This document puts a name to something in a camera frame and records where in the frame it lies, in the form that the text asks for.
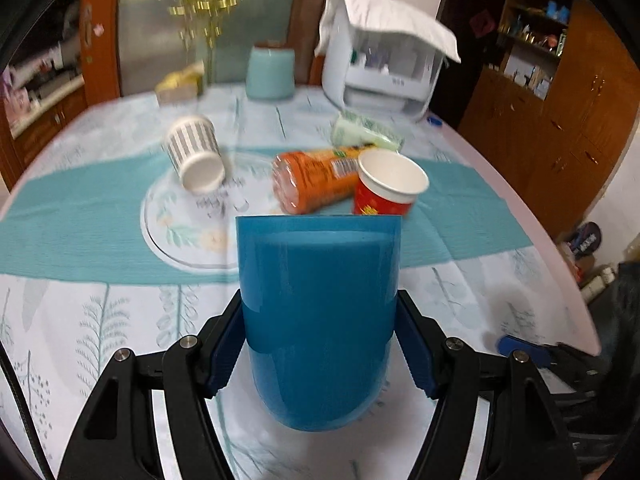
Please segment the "yellow tissue box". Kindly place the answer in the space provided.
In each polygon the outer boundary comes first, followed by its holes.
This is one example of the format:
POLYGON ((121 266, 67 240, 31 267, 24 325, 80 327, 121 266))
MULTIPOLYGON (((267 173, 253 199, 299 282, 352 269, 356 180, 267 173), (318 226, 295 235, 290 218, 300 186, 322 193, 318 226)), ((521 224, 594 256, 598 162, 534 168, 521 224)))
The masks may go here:
POLYGON ((159 106, 197 99, 204 91, 205 67, 203 62, 186 66, 183 70, 167 74, 156 86, 159 106))

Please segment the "wooden kitchen counter cabinet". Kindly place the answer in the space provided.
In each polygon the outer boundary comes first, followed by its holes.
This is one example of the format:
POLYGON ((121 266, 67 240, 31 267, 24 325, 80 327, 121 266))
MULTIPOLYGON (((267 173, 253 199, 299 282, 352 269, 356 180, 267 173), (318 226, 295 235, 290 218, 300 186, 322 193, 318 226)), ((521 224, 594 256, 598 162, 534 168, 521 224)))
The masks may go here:
POLYGON ((1 177, 9 191, 40 152, 87 107, 83 76, 63 84, 13 126, 1 105, 1 177))

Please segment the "light blue canister brown lid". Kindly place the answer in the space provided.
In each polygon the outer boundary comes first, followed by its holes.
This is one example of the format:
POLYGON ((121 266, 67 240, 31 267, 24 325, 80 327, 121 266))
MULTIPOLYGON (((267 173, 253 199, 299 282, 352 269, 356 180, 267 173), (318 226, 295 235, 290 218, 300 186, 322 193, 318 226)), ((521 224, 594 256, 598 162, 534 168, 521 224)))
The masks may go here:
POLYGON ((295 92, 295 51, 286 44, 255 44, 248 59, 245 90, 250 100, 277 101, 295 92))

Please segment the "round white placemat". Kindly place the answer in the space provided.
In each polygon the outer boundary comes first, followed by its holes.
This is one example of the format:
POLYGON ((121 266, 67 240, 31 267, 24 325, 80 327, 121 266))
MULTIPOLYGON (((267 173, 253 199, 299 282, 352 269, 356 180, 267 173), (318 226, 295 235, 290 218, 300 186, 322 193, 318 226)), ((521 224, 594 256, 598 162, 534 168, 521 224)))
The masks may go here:
POLYGON ((237 274, 235 219, 281 212, 272 192, 271 164, 264 154, 233 152, 224 183, 203 195, 186 191, 174 170, 165 171, 141 205, 140 228, 150 251, 180 271, 237 274))

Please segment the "wooden shelf cabinet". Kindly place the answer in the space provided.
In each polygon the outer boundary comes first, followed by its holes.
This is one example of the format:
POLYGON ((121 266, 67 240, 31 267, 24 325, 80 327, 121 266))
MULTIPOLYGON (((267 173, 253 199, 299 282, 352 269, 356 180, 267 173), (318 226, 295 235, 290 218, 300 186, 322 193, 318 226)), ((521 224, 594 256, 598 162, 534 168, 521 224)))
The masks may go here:
POLYGON ((612 174, 639 106, 639 70, 589 0, 506 0, 498 60, 480 72, 459 132, 551 237, 612 174))

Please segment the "grey checked paper cup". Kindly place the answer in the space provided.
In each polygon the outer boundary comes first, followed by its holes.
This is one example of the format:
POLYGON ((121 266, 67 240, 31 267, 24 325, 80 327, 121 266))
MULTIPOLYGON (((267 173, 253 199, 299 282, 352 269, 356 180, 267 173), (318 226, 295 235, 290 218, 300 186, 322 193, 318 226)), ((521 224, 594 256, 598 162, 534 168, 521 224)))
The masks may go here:
POLYGON ((224 183, 226 167, 214 125, 208 118, 180 117, 165 134, 162 148, 186 191, 207 194, 224 183))

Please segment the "red white paper cup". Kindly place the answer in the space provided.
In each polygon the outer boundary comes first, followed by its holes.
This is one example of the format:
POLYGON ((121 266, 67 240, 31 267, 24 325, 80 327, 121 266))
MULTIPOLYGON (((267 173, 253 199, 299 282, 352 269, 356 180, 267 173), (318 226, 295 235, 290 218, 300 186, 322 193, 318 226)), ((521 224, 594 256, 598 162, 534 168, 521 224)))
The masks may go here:
POLYGON ((430 185, 426 172, 397 152, 369 148, 359 154, 357 164, 354 214, 405 217, 430 185))

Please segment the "white cloth on appliance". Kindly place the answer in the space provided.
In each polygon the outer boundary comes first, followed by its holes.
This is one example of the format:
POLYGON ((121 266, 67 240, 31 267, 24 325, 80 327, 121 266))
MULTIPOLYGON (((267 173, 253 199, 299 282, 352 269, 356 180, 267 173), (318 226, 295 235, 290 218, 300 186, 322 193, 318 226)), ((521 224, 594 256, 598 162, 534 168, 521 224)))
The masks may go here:
POLYGON ((352 27, 364 32, 393 32, 419 38, 461 63, 457 38, 441 22, 401 0, 326 0, 319 22, 319 41, 314 55, 324 55, 329 47, 337 11, 344 9, 352 27))

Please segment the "frosted glass door gold ornament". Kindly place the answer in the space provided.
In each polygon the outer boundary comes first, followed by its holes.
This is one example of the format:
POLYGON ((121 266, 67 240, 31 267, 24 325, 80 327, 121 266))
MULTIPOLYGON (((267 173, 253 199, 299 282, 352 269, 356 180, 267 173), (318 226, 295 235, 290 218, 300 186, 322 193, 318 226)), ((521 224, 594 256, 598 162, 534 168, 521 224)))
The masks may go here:
POLYGON ((120 91, 151 91, 196 64, 208 84, 242 81, 255 44, 288 36, 293 0, 118 0, 120 91))

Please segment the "white countertop appliance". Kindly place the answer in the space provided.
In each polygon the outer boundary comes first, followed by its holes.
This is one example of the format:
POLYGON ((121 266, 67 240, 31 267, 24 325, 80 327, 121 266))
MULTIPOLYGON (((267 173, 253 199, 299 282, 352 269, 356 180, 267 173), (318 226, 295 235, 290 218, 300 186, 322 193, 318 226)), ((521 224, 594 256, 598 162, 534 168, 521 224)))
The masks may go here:
POLYGON ((370 110, 421 118, 445 55, 402 32, 367 32, 334 15, 322 70, 322 89, 342 110, 370 110))

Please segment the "blue bottle cap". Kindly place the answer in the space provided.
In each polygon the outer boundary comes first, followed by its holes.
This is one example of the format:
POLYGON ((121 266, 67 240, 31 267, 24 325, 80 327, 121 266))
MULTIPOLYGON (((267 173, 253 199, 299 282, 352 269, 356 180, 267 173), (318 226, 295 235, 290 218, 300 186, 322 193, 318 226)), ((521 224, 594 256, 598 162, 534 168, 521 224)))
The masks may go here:
POLYGON ((435 116, 430 116, 429 118, 427 118, 427 121, 433 126, 436 126, 436 127, 442 126, 442 120, 435 116))

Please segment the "blue plastic cup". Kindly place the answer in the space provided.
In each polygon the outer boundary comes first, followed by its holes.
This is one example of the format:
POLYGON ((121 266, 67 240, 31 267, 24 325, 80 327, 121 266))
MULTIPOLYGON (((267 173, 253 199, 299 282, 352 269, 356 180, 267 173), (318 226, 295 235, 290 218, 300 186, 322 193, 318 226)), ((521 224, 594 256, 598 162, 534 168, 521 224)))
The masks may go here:
POLYGON ((400 218, 240 217, 236 236, 245 337, 262 402, 296 430, 350 424, 385 380, 400 218))

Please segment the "tree print tablecloth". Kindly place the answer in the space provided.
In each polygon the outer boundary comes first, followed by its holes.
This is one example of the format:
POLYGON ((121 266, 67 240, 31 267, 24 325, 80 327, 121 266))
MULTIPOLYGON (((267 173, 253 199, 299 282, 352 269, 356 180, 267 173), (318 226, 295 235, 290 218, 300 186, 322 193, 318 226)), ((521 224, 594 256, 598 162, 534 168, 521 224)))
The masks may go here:
MULTIPOLYGON (((143 93, 89 108, 29 166, 1 220, 1 341, 52 468, 117 349, 164 350, 238 289, 238 274, 168 266, 141 233, 146 192, 175 171, 164 136, 190 115, 213 123, 226 167, 236 151, 326 148, 337 109, 317 88, 254 102, 221 86, 169 106, 143 93)), ((402 224, 399 285, 420 310, 480 351, 511 334, 598 353, 574 278, 506 181, 448 126, 381 122, 431 180, 402 224)))

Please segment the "orange plastic bottle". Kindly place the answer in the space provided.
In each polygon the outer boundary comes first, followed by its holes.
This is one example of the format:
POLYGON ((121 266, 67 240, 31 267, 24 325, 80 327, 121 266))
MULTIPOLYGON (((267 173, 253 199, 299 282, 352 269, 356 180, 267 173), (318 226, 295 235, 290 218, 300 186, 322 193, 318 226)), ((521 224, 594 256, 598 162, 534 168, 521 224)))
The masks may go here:
POLYGON ((358 183, 358 156, 373 144, 294 151, 272 162, 274 196, 287 214, 310 214, 353 196, 358 183))

